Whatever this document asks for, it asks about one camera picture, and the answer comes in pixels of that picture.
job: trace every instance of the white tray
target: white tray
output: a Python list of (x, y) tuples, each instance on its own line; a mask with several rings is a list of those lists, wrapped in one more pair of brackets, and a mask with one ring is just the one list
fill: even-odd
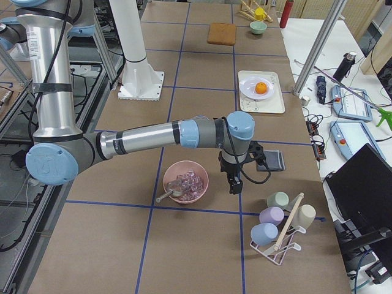
[(246, 97), (241, 91), (239, 92), (239, 106), (242, 111), (256, 113), (284, 113), (284, 101), (279, 84), (277, 73), (275, 72), (259, 72), (252, 70), (240, 70), (238, 72), (238, 81), (249, 77), (262, 77), (269, 80), (275, 88), (274, 95), (265, 100), (255, 100)]

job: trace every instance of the table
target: table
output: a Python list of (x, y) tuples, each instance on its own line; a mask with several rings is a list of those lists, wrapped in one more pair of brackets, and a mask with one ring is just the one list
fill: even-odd
[[(297, 78), (297, 75), (301, 72), (300, 65), (295, 61), (299, 61), (304, 63), (307, 55), (310, 52), (310, 49), (314, 43), (314, 40), (322, 26), (323, 20), (304, 20), (304, 19), (289, 19), (288, 24), (285, 29), (282, 29), (282, 35), (284, 38), (285, 47), (287, 50), (287, 55), (290, 58), (290, 66), (293, 71), (294, 79)], [(316, 62), (316, 66), (320, 69), (329, 69), (336, 68), (339, 66), (342, 61), (343, 54), (349, 51), (358, 52), (358, 56), (356, 58), (357, 61), (361, 60), (364, 55), (362, 54), (361, 49), (358, 44), (355, 42), (355, 39), (352, 37), (349, 29), (346, 27), (343, 21), (338, 21), (333, 28), (328, 41), (326, 42), (322, 54), (318, 58)], [(369, 94), (369, 97), (376, 104), (385, 104), (388, 103), (388, 99), (385, 99), (380, 94), (380, 89), (382, 89), (382, 85), (379, 82), (378, 78), (375, 75), (364, 75), (362, 71), (359, 69), (361, 63), (355, 64), (350, 74), (347, 78), (343, 79), (343, 83), (348, 86), (351, 85), (354, 88), (363, 88)], [(332, 75), (336, 69), (329, 70), (328, 72)], [(307, 106), (307, 109), (312, 114), (321, 114), (323, 116), (329, 116), (331, 114), (331, 110), (329, 106), (321, 105), (317, 102), (316, 98), (316, 85), (315, 80), (319, 74), (312, 74), (306, 82), (306, 86), (302, 90), (301, 96), (309, 96), (311, 101)], [(330, 93), (331, 87), (334, 86), (332, 82), (328, 79), (327, 81), (327, 93)], [(376, 127), (375, 125), (379, 122), (379, 115), (377, 111), (372, 110), (373, 121), (367, 123), (369, 130), (371, 131), (373, 137), (375, 139), (387, 138), (391, 136), (391, 131), (388, 127), (387, 123), (383, 123), (380, 127)], [(320, 134), (325, 138), (328, 138), (329, 134), (329, 123), (335, 121), (337, 119), (337, 115), (335, 113), (332, 114), (331, 117), (323, 120), (319, 127)], [(386, 161), (391, 165), (392, 164), (392, 140), (384, 141), (379, 143), (380, 149), (384, 153), (386, 157)], [(323, 178), (331, 171), (338, 170), (344, 163), (345, 159), (341, 156), (336, 145), (330, 140), (327, 144), (326, 149), (326, 158), (327, 160), (322, 160), (320, 162), (320, 176)], [(328, 204), (330, 206), (330, 212), (334, 220), (341, 219), (340, 215), (336, 213), (336, 205), (334, 204), (333, 196), (328, 186), (325, 184), (325, 193), (328, 199)], [(364, 270), (360, 271), (360, 275), (358, 278), (358, 284), (361, 284), (368, 278)], [(388, 279), (386, 282), (380, 285), (372, 285), (366, 286), (361, 289), (359, 293), (389, 293), (392, 288), (392, 279)]]
[[(141, 22), (147, 57), (165, 71), (160, 101), (119, 100), (110, 94), (96, 130), (116, 131), (238, 109), (240, 70), (275, 71), (283, 115), (252, 114), (254, 140), (284, 153), (286, 171), (262, 186), (244, 184), (230, 195), (217, 150), (168, 146), (115, 157), (75, 180), (29, 293), (350, 293), (279, 26), (249, 32), (238, 6), (152, 2)], [(237, 25), (234, 47), (206, 43), (212, 22)], [(174, 162), (202, 164), (210, 178), (202, 199), (189, 206), (156, 205), (162, 177)], [(253, 178), (264, 175), (245, 166)], [(314, 206), (315, 221), (276, 266), (249, 247), (250, 230), (266, 198), (282, 190)]]

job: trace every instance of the white table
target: white table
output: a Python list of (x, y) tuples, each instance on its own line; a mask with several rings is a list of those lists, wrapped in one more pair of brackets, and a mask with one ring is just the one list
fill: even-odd
[[(300, 74), (301, 65), (295, 62), (295, 60), (305, 63), (306, 58), (313, 46), (314, 40), (319, 33), (319, 30), (323, 24), (323, 20), (305, 20), (305, 19), (295, 19), (291, 18), (288, 20), (285, 29), (281, 29), (285, 47), (287, 50), (287, 55), (290, 59), (290, 66), (294, 74), (294, 79), (296, 80)], [(361, 49), (356, 43), (355, 39), (351, 35), (349, 29), (343, 21), (338, 21), (332, 30), (323, 50), (322, 54), (319, 56), (316, 66), (319, 69), (330, 69), (337, 68), (343, 59), (343, 55), (347, 52), (355, 51), (358, 53), (356, 60), (359, 61), (363, 56)], [(342, 80), (343, 84), (346, 86), (352, 86), (354, 88), (363, 88), (369, 94), (369, 97), (375, 104), (390, 104), (390, 100), (383, 97), (380, 93), (382, 85), (375, 75), (363, 75), (359, 69), (360, 62), (355, 64), (347, 78)], [(335, 69), (329, 70), (328, 73), (334, 74)], [(316, 77), (320, 75), (319, 73), (313, 74), (309, 77), (306, 82), (304, 89), (302, 90), (300, 97), (309, 96), (311, 101), (306, 107), (311, 114), (330, 116), (331, 109), (330, 105), (321, 105), (318, 103), (316, 97)], [(334, 84), (326, 79), (327, 82), (327, 97), (326, 101), (330, 99), (329, 93)], [(378, 139), (388, 138), (392, 135), (392, 131), (389, 129), (388, 124), (383, 122), (380, 127), (376, 127), (380, 121), (379, 114), (376, 110), (372, 110), (373, 121), (368, 122), (366, 125), (371, 131), (373, 137)], [(332, 116), (325, 118), (318, 128), (319, 133), (323, 136), (325, 141), (329, 137), (329, 123), (337, 120), (337, 115), (332, 112)], [(392, 165), (392, 139), (379, 143), (380, 149), (386, 157), (388, 164)], [(322, 160), (320, 162), (320, 176), (324, 178), (329, 172), (338, 170), (346, 160), (340, 154), (337, 146), (333, 142), (332, 138), (328, 140), (326, 146), (326, 158), (327, 160)], [(329, 188), (324, 185), (324, 190), (326, 197), (328, 199), (328, 204), (330, 205), (331, 215), (334, 220), (339, 219), (339, 216), (335, 213), (334, 201)], [(358, 276), (358, 285), (364, 282), (368, 276), (362, 269)], [(371, 294), (387, 294), (392, 292), (392, 278), (389, 278), (381, 285), (375, 285), (373, 283), (368, 284), (362, 289), (359, 289), (357, 293), (371, 293)]]

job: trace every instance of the blue joint cap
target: blue joint cap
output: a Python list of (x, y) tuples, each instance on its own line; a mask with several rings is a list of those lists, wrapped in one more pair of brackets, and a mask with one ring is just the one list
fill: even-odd
[(5, 49), (5, 51), (11, 50), (13, 47), (13, 44), (10, 41), (1, 37), (0, 37), (0, 45)]
[(179, 125), (179, 141), (182, 147), (197, 148), (198, 146), (198, 127), (193, 120), (181, 121)]
[(47, 1), (48, 0), (11, 0), (12, 3), (20, 7), (34, 7), (41, 5)]
[(242, 141), (253, 138), (255, 121), (253, 117), (243, 111), (235, 111), (227, 116), (228, 128), (232, 136)]
[(91, 37), (96, 32), (95, 25), (74, 26), (68, 33), (70, 37)]
[(39, 143), (26, 156), (26, 166), (30, 174), (47, 185), (62, 185), (73, 180), (79, 172), (74, 156), (63, 147)]
[(17, 17), (4, 17), (0, 20), (0, 22), (4, 23), (5, 25), (20, 25)]

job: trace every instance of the orange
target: orange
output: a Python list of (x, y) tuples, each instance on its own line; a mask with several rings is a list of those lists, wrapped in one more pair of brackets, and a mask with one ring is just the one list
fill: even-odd
[(262, 81), (256, 84), (255, 91), (257, 94), (264, 94), (268, 90), (267, 85)]

